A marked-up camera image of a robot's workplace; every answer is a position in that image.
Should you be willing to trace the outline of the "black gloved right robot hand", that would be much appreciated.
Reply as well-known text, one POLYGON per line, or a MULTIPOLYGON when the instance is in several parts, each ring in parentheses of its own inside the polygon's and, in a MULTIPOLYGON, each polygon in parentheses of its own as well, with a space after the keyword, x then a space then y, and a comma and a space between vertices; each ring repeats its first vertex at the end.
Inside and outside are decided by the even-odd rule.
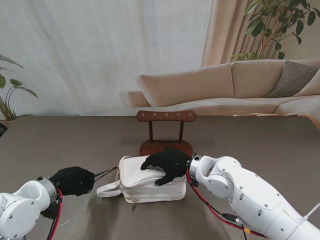
POLYGON ((187 163, 191 159, 191 156, 177 148, 166 147, 163 151, 149 155, 140 169, 146 170, 149 167, 154 167, 164 170, 165 175, 155 181, 156 186, 162 186, 172 182, 175 178, 185 176, 187 163))

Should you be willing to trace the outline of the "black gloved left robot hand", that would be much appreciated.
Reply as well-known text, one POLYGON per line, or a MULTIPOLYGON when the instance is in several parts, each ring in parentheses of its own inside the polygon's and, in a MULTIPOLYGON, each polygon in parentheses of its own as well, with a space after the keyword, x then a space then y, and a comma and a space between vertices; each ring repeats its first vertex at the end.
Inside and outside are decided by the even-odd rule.
POLYGON ((91 192, 95 184, 95 174, 78 166, 60 169, 49 178, 63 196, 82 196, 91 192))

